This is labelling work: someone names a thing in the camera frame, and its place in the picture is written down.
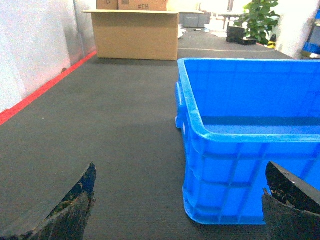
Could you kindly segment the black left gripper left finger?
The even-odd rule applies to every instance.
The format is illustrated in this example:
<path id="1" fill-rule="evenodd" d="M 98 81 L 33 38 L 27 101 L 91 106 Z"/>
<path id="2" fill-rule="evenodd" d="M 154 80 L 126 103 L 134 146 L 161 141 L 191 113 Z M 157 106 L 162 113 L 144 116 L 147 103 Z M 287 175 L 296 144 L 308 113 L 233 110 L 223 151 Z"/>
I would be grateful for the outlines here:
<path id="1" fill-rule="evenodd" d="M 2 240 L 82 240 L 94 208 L 97 168 L 91 162 L 61 201 L 43 201 L 0 231 Z"/>

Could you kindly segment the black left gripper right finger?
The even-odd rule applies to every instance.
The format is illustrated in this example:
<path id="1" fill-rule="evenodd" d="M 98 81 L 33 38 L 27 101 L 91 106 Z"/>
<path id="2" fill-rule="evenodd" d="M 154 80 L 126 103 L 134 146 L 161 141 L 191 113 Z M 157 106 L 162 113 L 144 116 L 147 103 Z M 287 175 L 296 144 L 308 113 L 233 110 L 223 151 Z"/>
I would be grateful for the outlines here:
<path id="1" fill-rule="evenodd" d="M 270 240 L 318 240 L 320 191 L 279 164 L 265 170 L 262 212 Z"/>

